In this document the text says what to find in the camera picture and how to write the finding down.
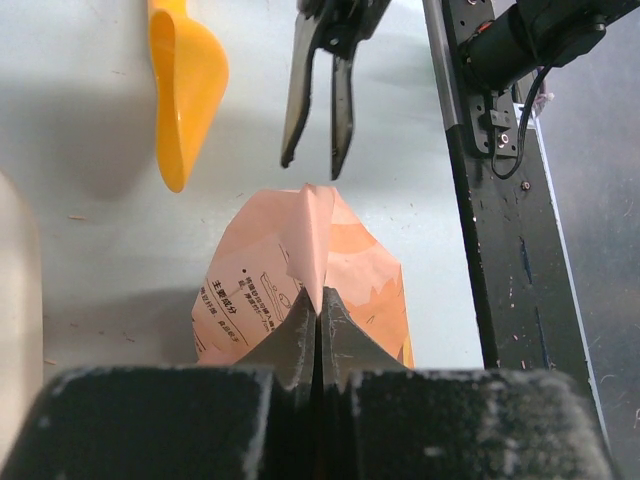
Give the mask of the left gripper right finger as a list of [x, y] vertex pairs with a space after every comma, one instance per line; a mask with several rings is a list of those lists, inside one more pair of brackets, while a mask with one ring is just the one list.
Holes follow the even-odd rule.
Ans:
[[611, 479], [590, 403], [546, 370], [411, 370], [323, 293], [329, 479]]

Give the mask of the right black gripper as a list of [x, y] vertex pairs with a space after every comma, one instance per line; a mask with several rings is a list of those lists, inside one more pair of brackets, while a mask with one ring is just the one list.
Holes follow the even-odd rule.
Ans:
[[354, 130], [352, 67], [358, 44], [370, 39], [390, 0], [300, 0], [295, 21], [280, 164], [288, 168], [311, 105], [314, 55], [332, 54], [331, 179], [337, 180]]

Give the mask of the yellow plastic scoop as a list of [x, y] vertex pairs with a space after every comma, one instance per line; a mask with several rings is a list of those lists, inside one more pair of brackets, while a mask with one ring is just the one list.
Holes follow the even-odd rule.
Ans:
[[179, 193], [225, 94], [229, 64], [222, 44], [189, 16], [185, 1], [149, 1], [147, 12], [157, 164], [168, 189]]

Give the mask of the white orange litter box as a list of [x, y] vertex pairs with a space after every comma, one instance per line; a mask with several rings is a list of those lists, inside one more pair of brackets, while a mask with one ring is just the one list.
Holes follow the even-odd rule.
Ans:
[[43, 383], [41, 250], [32, 211], [1, 176], [1, 451]]

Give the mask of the pink cat litter bag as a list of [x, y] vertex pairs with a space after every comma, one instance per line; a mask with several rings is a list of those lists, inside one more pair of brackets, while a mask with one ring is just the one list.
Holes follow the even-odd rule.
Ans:
[[414, 365], [401, 263], [333, 187], [260, 190], [226, 227], [192, 309], [202, 365], [239, 361], [283, 324], [300, 293], [337, 290], [352, 320]]

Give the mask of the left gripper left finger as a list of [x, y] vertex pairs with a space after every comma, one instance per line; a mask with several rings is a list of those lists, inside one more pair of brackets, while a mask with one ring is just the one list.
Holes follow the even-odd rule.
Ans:
[[316, 313], [306, 292], [233, 366], [83, 367], [37, 396], [5, 479], [310, 479]]

